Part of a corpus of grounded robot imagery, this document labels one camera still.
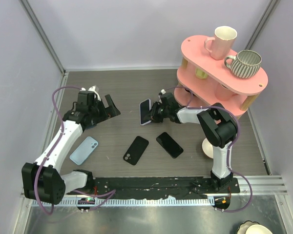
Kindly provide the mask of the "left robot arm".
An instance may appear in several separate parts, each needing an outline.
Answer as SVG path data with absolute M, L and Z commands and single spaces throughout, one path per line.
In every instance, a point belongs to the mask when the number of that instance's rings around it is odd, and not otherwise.
M 39 204 L 57 205 L 65 194 L 79 190 L 90 194 L 94 190 L 93 174 L 87 170 L 74 170 L 61 175 L 61 167 L 75 141 L 89 128 L 120 115 L 109 94 L 104 105 L 92 89 L 80 90 L 74 109 L 60 117 L 62 123 L 55 137 L 40 157 L 22 167 L 24 195 Z

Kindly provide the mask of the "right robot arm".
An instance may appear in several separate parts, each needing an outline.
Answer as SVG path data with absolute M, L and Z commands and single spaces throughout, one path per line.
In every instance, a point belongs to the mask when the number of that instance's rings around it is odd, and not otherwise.
M 170 121 L 195 123 L 202 127 L 207 141 L 213 147 L 213 167 L 210 172 L 211 188 L 223 192 L 233 179 L 231 169 L 231 148 L 238 136 L 238 123 L 220 103 L 207 107 L 186 107 L 180 105 L 172 93 L 160 94 L 160 100 L 154 102 L 144 120 L 154 123 Z

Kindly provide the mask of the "black phone case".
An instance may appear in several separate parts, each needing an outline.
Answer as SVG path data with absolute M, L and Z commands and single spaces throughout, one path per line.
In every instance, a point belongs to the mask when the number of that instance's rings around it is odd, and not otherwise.
M 123 160 L 133 166 L 136 165 L 148 145 L 148 140 L 137 136 L 124 154 Z

